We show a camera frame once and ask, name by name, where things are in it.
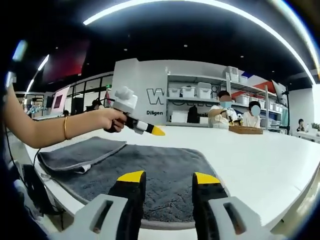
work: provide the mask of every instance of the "bracelet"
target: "bracelet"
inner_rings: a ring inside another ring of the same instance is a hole
[[[66,116],[66,117],[64,118],[64,138],[65,138],[66,140],[70,140],[71,138],[68,138],[68,137],[67,137],[67,119],[68,119],[68,117]]]

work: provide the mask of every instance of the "table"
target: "table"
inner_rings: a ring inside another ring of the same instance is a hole
[[[302,137],[308,140],[314,140],[316,143],[320,143],[320,136],[316,136],[315,134],[311,134],[309,132],[304,131],[295,131],[292,133],[295,137]]]
[[[289,135],[264,131],[262,135],[243,135],[225,129],[182,126],[161,127],[166,136],[139,135],[125,128],[121,133],[93,131],[72,140],[46,147],[52,151],[94,136],[128,144],[195,149],[204,154],[231,196],[238,197],[261,217],[271,230],[306,190],[319,167],[320,145]],[[37,149],[26,145],[33,161]],[[36,160],[38,173],[45,173]],[[74,215],[84,205],[54,180],[43,183],[56,200]],[[139,240],[196,240],[195,229],[140,229]]]

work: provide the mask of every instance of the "person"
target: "person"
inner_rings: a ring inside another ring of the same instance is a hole
[[[249,111],[243,114],[242,125],[244,127],[260,128],[260,110],[261,105],[258,101],[251,101],[249,103]]]
[[[21,108],[12,84],[7,90],[3,115],[5,126],[19,140],[34,149],[52,146],[94,130],[109,130],[112,125],[120,132],[127,120],[122,112],[103,108],[74,116],[33,121]],[[5,159],[10,161],[7,152]]]
[[[95,99],[92,101],[92,107],[94,110],[98,110],[98,109],[104,109],[105,107],[102,105],[101,101],[99,100],[99,98]]]
[[[68,110],[64,110],[64,111],[63,111],[63,115],[64,115],[65,117],[69,116],[69,111],[68,111]]]
[[[301,118],[299,119],[299,126],[296,129],[297,132],[304,132],[305,131],[305,126],[304,126],[304,120]]]
[[[219,105],[213,105],[208,112],[209,126],[213,128],[228,129],[229,124],[238,119],[237,113],[231,108],[230,93],[222,90],[218,93]]]

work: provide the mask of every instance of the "black ceiling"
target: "black ceiling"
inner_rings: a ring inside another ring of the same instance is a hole
[[[75,38],[90,39],[91,44],[82,76],[67,77],[68,83],[113,71],[116,61],[129,58],[140,61],[190,60],[235,66],[281,83],[285,83],[288,76],[303,72],[298,61],[272,35],[255,23],[221,8],[186,1],[148,3],[115,12],[84,26],[85,19],[120,1],[41,2],[46,3],[11,2],[17,20],[11,27],[11,30],[15,29],[15,40],[26,39],[28,42],[17,72],[16,91],[27,89],[44,56]],[[310,70],[315,68],[309,51],[294,28],[267,1],[221,2],[230,3],[264,21],[292,45]],[[312,28],[312,32],[319,36],[317,29]],[[61,87],[62,83],[44,86],[41,77],[39,74],[35,79],[32,91],[55,91]],[[292,82],[290,88],[310,86],[309,79],[302,78]]]

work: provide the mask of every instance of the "gray towel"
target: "gray towel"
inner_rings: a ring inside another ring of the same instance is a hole
[[[99,137],[40,152],[39,160],[54,179],[84,204],[99,194],[107,194],[121,175],[145,170],[143,218],[147,221],[143,224],[149,222],[152,228],[161,229],[169,226],[163,223],[170,223],[169,229],[193,227],[192,174],[216,176],[205,157],[196,150],[128,145]],[[93,164],[88,172],[74,173],[76,168],[88,163]]]

